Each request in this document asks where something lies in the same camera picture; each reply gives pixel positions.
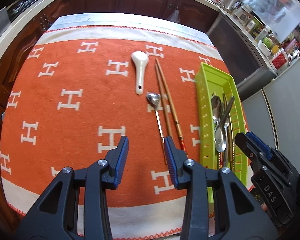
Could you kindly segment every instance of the metal spoon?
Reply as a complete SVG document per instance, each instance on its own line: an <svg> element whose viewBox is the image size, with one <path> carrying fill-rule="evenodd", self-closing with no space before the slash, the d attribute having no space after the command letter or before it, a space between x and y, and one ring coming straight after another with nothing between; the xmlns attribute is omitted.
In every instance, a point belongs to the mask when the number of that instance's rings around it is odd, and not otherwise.
<svg viewBox="0 0 300 240"><path fill-rule="evenodd" d="M164 150L164 137L163 137L162 128L161 128L161 124L160 124L159 114L157 111L159 103L160 103L160 95L158 95L156 93L147 93L146 98L147 98L148 102L150 103L150 105L154 108L155 116L157 117L160 136L162 138L162 143L163 143L162 146L163 146L163 150Z"/></svg>
<svg viewBox="0 0 300 240"><path fill-rule="evenodd" d="M214 130L214 142L215 142L215 148L218 152L224 152L227 145L227 138L226 138L226 132L225 132L225 122L229 115L229 112L232 108L232 105L234 103L234 97L232 96L230 98L229 104L220 120L218 125L216 126Z"/></svg>
<svg viewBox="0 0 300 240"><path fill-rule="evenodd" d="M220 117L222 115L222 105L221 105L221 99L218 96L213 96L211 98L211 106L212 106L212 119L213 122L217 125L220 122Z"/></svg>

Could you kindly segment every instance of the wooden chopstick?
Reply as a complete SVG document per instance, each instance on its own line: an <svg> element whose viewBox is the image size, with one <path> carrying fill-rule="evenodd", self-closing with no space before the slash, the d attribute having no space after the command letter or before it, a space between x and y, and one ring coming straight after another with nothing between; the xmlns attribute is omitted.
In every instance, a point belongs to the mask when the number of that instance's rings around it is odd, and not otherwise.
<svg viewBox="0 0 300 240"><path fill-rule="evenodd" d="M168 135L172 137L172 131L171 131L171 125L170 125L170 120L169 120L169 115L168 115L168 110L167 110L167 102L166 98L164 97L164 90L163 90L163 85L162 85L162 80L160 77L160 72L158 69L157 64L154 64L155 72L157 74L157 80L158 80L158 85L159 85L159 91L161 95L161 102L162 102L162 107L163 107L163 112L164 112L164 118L166 120L166 126L167 126L167 131Z"/></svg>
<svg viewBox="0 0 300 240"><path fill-rule="evenodd" d="M164 74L163 74L163 71L162 71L159 60L157 58L155 58L155 61L157 63L157 66L158 66L158 69L159 69L159 72L160 72L160 75L161 75L161 78L162 78L162 81L163 81L163 85L164 85L164 88L165 88L167 96L168 96L168 101L170 103L170 109L171 109L171 112L172 112L174 123L175 123L176 128L177 128L177 133L178 133L178 137L179 137L179 143L180 143L181 150L183 150L186 153L186 156L188 158L188 153L186 151L186 145L185 145L185 141L184 141L184 138L183 138L183 135L182 135L181 126L180 126L180 123L179 123L179 120L178 120L176 109L175 109L173 101L172 101L172 97L171 97L171 94L170 94L170 91L169 91L169 88L168 88L167 81L164 77Z"/></svg>

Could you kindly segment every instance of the green tray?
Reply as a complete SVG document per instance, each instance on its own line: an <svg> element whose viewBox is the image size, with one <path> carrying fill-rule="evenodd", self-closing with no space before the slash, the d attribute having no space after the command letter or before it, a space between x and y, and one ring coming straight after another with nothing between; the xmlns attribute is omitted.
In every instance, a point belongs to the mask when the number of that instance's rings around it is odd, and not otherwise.
<svg viewBox="0 0 300 240"><path fill-rule="evenodd" d="M223 93L227 101L232 95L235 97L230 111L234 137L239 132L245 132L241 101L233 77L211 65L201 63L201 68L195 75L195 82L200 119L200 163L209 169L216 169L218 156L214 147L211 97L216 94L222 101ZM234 152L234 173L244 185L247 185L248 158L236 145Z"/></svg>

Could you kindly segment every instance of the orange blanket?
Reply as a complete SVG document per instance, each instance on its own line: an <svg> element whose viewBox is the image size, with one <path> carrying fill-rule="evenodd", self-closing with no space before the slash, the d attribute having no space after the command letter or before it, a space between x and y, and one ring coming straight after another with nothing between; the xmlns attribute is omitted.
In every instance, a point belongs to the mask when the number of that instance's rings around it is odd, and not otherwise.
<svg viewBox="0 0 300 240"><path fill-rule="evenodd" d="M88 167L126 135L130 149L122 183L107 192L114 238L148 239L180 231L186 192L171 184L155 114L145 97L146 92L159 93L154 59L159 58L166 76L189 157L197 161L194 74L202 61L228 71L214 47L197 41L155 32L165 44L129 40L129 34L102 38L109 31L133 31L126 29L49 31L25 61L9 99L1 140L2 183L9 205L19 213L29 210L60 169ZM93 38L94 32L101 34ZM143 95L135 93L130 58L137 50L149 54ZM162 108L159 115L166 136ZM79 204L78 230L83 234L83 195Z"/></svg>

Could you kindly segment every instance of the white h letter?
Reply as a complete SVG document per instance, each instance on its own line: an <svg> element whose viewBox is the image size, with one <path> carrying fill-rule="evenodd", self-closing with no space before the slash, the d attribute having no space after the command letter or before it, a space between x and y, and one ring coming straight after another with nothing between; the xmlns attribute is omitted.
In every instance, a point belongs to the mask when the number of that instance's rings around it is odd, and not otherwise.
<svg viewBox="0 0 300 240"><path fill-rule="evenodd" d="M169 171L163 171L163 172L155 172L155 171L150 171L151 172L151 177L152 180L157 180L157 177L163 177L164 180L164 187L158 187L157 185L154 186L154 193L158 195L161 191L166 191L169 189L173 189L174 186L169 184L168 180L168 175Z"/></svg>
<svg viewBox="0 0 300 240"><path fill-rule="evenodd" d="M23 141L32 142L32 144L35 145L35 141L36 141L37 137L34 136L33 138L30 138L30 130L31 130L31 128L34 128L34 130L36 131L38 129L38 124L39 124L39 122L26 123L26 121L23 121L22 128L24 129L25 127L28 127L28 133L27 133L27 137L24 137L23 134L21 134L21 142L23 142Z"/></svg>
<svg viewBox="0 0 300 240"><path fill-rule="evenodd" d="M4 166L2 166L2 164L0 163L1 170L9 172L9 174L11 175L11 168L7 168L7 163L6 163L7 160L8 162L10 162L10 156L2 154L0 151L0 158L3 158L3 162L4 162Z"/></svg>
<svg viewBox="0 0 300 240"><path fill-rule="evenodd" d="M58 64L59 64L59 62L53 63L53 64L44 63L42 68L47 67L47 70L45 72L40 72L39 75L38 75L38 77L41 77L41 76L51 76L52 77L54 71L49 72L49 70L50 70L51 67L57 67Z"/></svg>
<svg viewBox="0 0 300 240"><path fill-rule="evenodd" d="M120 72L120 66L125 66L125 67L128 67L129 66L129 62L126 61L126 62L114 62L112 60L109 60L108 61L108 66L111 66L111 65L116 65L115 66L115 71L112 71L110 69L107 69L106 71L106 76L108 76L109 74L117 74L117 75L124 75L125 77L128 76L128 70L125 70L125 71L122 71Z"/></svg>
<svg viewBox="0 0 300 240"><path fill-rule="evenodd" d="M98 130L98 136L102 136L104 133L109 134L109 142L110 145L102 145L102 143L98 143L98 153L102 153L102 151L108 151L116 148L117 146L114 145L114 134L120 133L121 136L124 136L126 134L126 127L122 126L121 129L103 129L102 126L99 126Z"/></svg>
<svg viewBox="0 0 300 240"><path fill-rule="evenodd" d="M194 75L194 71L193 71L193 70L184 70L184 69L182 69L181 67L179 68L179 70L180 70L180 73L187 73L187 78L181 76L182 82L186 82L186 81L195 82L194 79L190 78L190 73L191 73L192 75Z"/></svg>
<svg viewBox="0 0 300 240"><path fill-rule="evenodd" d="M162 47L157 48L157 47L146 45L146 49L153 49L153 53L150 53L149 51L146 51L146 54L148 56L158 56L158 57L162 57L162 58L164 57L164 55L162 53L157 54L157 50L163 51Z"/></svg>
<svg viewBox="0 0 300 240"><path fill-rule="evenodd" d="M210 59L204 58L204 57L200 57L200 56L199 56L199 59L200 59L200 60L204 60L205 64L211 65L211 64L210 64Z"/></svg>
<svg viewBox="0 0 300 240"><path fill-rule="evenodd" d="M72 96L77 95L78 97L82 96L82 91L83 89L80 89L79 91L67 91L66 89L63 89L61 92L61 96L63 97L64 95L69 95L68 98L68 103L63 104L62 102L58 103L57 110L60 110L60 108L74 108L76 111L79 110L80 102L76 102L75 104L71 104Z"/></svg>
<svg viewBox="0 0 300 240"><path fill-rule="evenodd" d="M60 171L56 171L56 170L54 169L54 167L51 167L52 177L57 176L59 172L60 172Z"/></svg>
<svg viewBox="0 0 300 240"><path fill-rule="evenodd" d="M40 56L40 54L41 54L41 53L39 53L39 54L37 55L38 50L43 51L43 49L44 49L44 47L39 48L39 49L33 49L32 52L34 52L34 54L32 54L32 55L29 54L29 56L28 56L27 58L30 58L30 57L36 57L36 58L38 58L38 57Z"/></svg>
<svg viewBox="0 0 300 240"><path fill-rule="evenodd" d="M81 46L87 46L87 47L85 49L78 49L77 53L85 52L85 51L96 52L96 48L90 49L90 45L98 46L98 44L99 44L99 42L95 42L95 43L86 43L86 42L83 42L83 43L81 43Z"/></svg>
<svg viewBox="0 0 300 240"><path fill-rule="evenodd" d="M9 98L13 97L13 99L12 99L11 103L10 102L7 103L6 108L8 108L9 106L13 106L14 108L17 108L18 101L14 102L14 99L16 98L16 96L20 97L20 95L21 95L21 91L19 91L19 92L11 91L11 94L10 94Z"/></svg>
<svg viewBox="0 0 300 240"><path fill-rule="evenodd" d="M194 131L198 131L199 132L199 136L200 136L200 126L193 126L192 124L190 125L190 130L192 133L194 133ZM200 143L200 140L196 140L195 138L192 138L192 146L195 147L197 144Z"/></svg>

